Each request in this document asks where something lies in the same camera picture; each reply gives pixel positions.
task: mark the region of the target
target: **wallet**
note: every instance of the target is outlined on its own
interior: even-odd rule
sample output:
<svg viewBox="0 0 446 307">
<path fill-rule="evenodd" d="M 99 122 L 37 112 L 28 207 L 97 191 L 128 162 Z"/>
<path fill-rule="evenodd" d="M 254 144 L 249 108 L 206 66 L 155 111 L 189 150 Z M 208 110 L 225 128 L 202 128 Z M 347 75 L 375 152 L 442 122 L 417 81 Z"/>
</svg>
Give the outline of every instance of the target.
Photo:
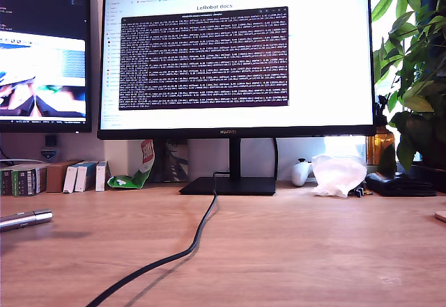
<svg viewBox="0 0 446 307">
<path fill-rule="evenodd" d="M 431 183 L 410 178 L 404 173 L 395 173 L 393 176 L 370 173 L 365 178 L 365 182 L 368 189 L 382 196 L 434 197 L 437 195 Z"/>
</svg>

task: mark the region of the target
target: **monitor base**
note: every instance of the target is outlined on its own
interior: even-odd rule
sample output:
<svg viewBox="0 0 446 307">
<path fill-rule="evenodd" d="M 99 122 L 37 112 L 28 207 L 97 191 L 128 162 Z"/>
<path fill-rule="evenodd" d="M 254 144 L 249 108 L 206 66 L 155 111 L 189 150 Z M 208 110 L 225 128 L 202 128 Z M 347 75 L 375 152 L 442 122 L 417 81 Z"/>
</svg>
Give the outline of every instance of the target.
<svg viewBox="0 0 446 307">
<path fill-rule="evenodd" d="M 213 194 L 214 177 L 200 177 L 180 190 L 181 194 Z M 276 182 L 270 177 L 217 177 L 217 193 L 225 196 L 272 196 Z"/>
</svg>

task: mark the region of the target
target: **desk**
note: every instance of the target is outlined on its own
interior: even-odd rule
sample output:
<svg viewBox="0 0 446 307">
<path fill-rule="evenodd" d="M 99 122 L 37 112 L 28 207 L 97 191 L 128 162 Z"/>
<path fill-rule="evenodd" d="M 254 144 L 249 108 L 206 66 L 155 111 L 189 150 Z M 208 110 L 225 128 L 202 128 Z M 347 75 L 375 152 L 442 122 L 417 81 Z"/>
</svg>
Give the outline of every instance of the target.
<svg viewBox="0 0 446 307">
<path fill-rule="evenodd" d="M 54 221 L 1 236 L 2 307 L 85 306 L 187 248 L 212 196 L 179 186 L 2 197 L 2 215 Z M 444 306 L 446 197 L 220 196 L 198 252 L 144 274 L 101 306 Z"/>
</svg>

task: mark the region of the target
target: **crumpled plastic bag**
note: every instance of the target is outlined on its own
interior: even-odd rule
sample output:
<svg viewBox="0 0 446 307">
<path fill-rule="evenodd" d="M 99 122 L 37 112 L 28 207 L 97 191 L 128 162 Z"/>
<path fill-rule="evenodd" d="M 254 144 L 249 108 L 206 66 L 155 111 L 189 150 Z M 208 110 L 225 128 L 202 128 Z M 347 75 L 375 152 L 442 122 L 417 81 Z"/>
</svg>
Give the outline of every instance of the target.
<svg viewBox="0 0 446 307">
<path fill-rule="evenodd" d="M 313 157 L 313 174 L 318 186 L 313 189 L 317 196 L 338 196 L 347 198 L 348 192 L 357 187 L 367 174 L 363 158 L 356 156 Z"/>
</svg>

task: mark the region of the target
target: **green packet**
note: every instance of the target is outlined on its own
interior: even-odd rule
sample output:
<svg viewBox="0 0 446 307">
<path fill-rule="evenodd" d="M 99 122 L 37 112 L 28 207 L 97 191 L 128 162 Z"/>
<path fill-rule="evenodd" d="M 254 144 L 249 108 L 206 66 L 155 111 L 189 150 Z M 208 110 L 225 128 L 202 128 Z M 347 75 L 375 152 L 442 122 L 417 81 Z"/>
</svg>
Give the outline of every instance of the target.
<svg viewBox="0 0 446 307">
<path fill-rule="evenodd" d="M 145 140 L 141 143 L 142 166 L 133 177 L 130 176 L 112 176 L 107 181 L 110 187 L 123 189 L 141 189 L 151 173 L 153 162 L 155 161 L 155 151 L 153 150 L 153 141 Z"/>
</svg>

